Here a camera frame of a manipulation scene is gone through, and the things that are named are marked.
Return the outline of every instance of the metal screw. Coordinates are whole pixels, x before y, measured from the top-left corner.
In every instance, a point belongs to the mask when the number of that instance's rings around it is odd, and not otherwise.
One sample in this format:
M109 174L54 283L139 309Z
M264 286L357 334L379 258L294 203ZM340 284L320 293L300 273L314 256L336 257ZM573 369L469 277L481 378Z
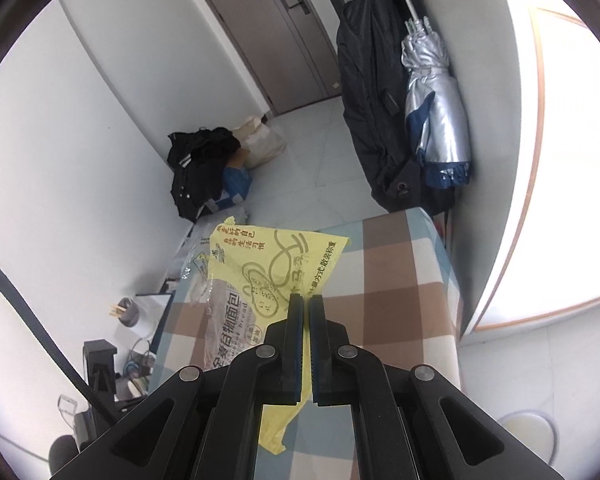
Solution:
M267 358L273 357L276 354L276 349L271 345L260 345L256 349L256 355L258 357Z
M436 375L433 371L433 368L429 368L428 366L418 366L415 371L416 378L421 381L430 381Z
M358 355L358 349L355 346L351 345L342 345L338 348L338 355L340 357L344 357L345 359L351 359Z
M180 370L180 378L186 383L195 381L198 377L200 377L200 370L195 366L187 366Z

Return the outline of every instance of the black jacket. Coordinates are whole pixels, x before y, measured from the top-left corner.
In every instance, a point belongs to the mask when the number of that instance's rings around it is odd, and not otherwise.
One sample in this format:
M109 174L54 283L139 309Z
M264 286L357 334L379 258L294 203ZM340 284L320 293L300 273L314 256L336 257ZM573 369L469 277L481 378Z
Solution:
M412 157L404 127L408 72L401 43L409 14L403 0L353 0L338 28L344 119L371 195L389 212L451 208L453 189L432 189Z
M193 134L177 132L169 138L167 164L174 171L171 195L178 214L195 223L205 202L220 198L222 172L240 148L240 141L226 128L201 129Z

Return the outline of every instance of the silver umbrella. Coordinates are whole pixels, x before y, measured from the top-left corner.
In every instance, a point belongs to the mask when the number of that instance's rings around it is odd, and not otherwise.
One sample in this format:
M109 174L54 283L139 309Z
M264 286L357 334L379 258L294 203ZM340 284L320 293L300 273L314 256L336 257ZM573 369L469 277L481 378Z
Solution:
M406 25L402 64L411 75L404 115L411 147L428 186L462 186L469 182L469 127L448 53L426 16Z

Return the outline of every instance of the white wall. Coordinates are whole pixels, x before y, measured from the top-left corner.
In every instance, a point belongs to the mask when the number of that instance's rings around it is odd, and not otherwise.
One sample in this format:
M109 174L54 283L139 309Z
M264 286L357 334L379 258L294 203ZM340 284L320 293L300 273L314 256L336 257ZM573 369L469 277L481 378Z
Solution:
M516 178L521 117L516 38L506 0L421 1L446 43L469 119L473 174L453 212L450 256L471 314L500 247Z
M336 36L338 34L338 27L340 26L340 18L336 9L333 8L331 0L311 0L314 6L315 13L318 15L318 19L322 22L324 30L327 31L327 35L331 40L333 48L338 51L336 44Z
M85 340L116 343L109 305L156 291L190 226L171 179L52 1L0 65L0 267L80 372ZM60 393L78 398L0 296L0 433L46 456L70 432Z
M61 0L120 102L163 158L174 131L261 115L193 0Z
M22 448L14 446L11 442L0 437L0 453L20 480L25 478L46 480L49 478L47 457L33 456Z

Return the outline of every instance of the wooden trim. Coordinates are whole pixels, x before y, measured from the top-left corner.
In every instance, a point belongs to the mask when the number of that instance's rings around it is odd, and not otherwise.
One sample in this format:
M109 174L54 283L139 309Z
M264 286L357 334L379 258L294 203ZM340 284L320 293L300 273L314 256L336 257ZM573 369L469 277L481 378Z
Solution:
M525 223L526 213L528 212L529 204L531 202L531 196L533 194L534 186L536 184L536 176L538 174L538 165L540 161L540 153L542 149L542 133L544 131L544 104L545 104L545 81L544 81L544 58L542 57L542 43L540 38L540 28L538 24L538 12L544 12L554 18L558 18L560 20L565 20L567 22L573 23L575 25L579 25L581 27L587 28L587 25L579 18L574 16L570 16L568 14L564 14L562 12L557 12L555 10L543 9L541 7L529 7L529 16L531 17L531 26L534 32L534 43L536 44L536 56L538 58L538 126L536 128L536 143L534 147L534 158L531 165L531 174L529 176L529 183L526 188L526 196L525 201L522 207L522 213L520 214L520 219L518 220L518 225L516 227L516 233L514 234L513 240L511 242L511 247L509 248L509 252L507 253L507 257L504 261L504 265L500 270L500 274L498 275L498 279L496 280L496 284L489 295L489 299L485 304L482 312L480 313L480 317L478 321L476 321L472 332L481 332L483 330L492 330L494 328L502 328L506 326L514 326L525 322L535 321L539 319L544 319L551 316L559 316L560 314L565 314L567 312L571 312L573 310L584 309L589 306L593 306L594 304L600 303L600 297L594 298L593 300L585 301L584 303L579 303L576 305L572 305L566 308L562 308L560 310L556 310L554 312L548 312L545 314L539 314L538 316L525 317L523 319L517 319L514 321L507 321L503 323L496 323L491 325L479 326L484 314L486 314L487 309L489 308L493 297L495 296L498 287L500 286L500 282L504 277L504 273L509 267L509 263L511 261L511 257L513 256L514 250L516 249L516 245L518 244L518 239L520 238L520 233L522 232L522 227Z
M570 16L563 12L557 12L556 10L543 9L542 7L536 7L535 9L539 10L541 12L544 12L545 14L549 14L549 15L553 16L554 18L559 18L561 20L565 20L566 22L574 23L575 25L584 27L587 30L589 29L589 27L587 27L586 23L583 22L580 18L578 18L576 16Z
M505 321L503 323L494 323L494 324L485 325L485 326L477 326L475 328L475 332L481 332L483 330L493 330L495 328L504 328L506 326L515 326L515 325L519 325L521 323L527 323L530 321L538 321L538 320L546 319L548 317L553 317L553 316L560 316L560 314L566 314L568 312L573 312L574 310L581 310L581 309L586 310L587 308L589 308L591 306L595 306L597 304L600 304L600 296L597 298L594 298L593 300L584 301L582 303L578 303L575 305L567 306L565 308L561 308L560 310L554 310L553 312L546 312L545 314L538 314L538 316L525 317L523 319L517 319L514 321Z
M507 271L507 267L509 267L513 252L516 250L516 245L518 244L518 239L520 238L520 233L522 232L522 227L525 224L526 213L528 212L529 204L531 203L531 196L533 195L534 187L536 186L536 176L538 175L538 165L540 163L540 152L542 151L542 133L544 132L544 57L542 56L542 43L540 39L540 29L538 26L538 16L536 15L536 12L537 9L535 7L529 7L529 17L531 18L531 27L533 28L534 32L534 43L536 45L536 60L538 66L538 123L536 125L536 142L534 144L534 156L531 161L531 173L529 175L529 182L526 185L526 195L525 201L522 205L522 213L520 213L518 225L516 226L516 232L513 235L513 240L511 241L511 246L509 247L509 252L504 260L502 269L500 269L498 279L496 280L496 284L489 295L489 299L484 305L484 308L480 313L480 317L478 318L478 321L475 322L472 331L477 329L482 317L484 314L486 314L487 309L489 308L491 301L493 301L493 297L498 291L498 287L504 278L504 273Z

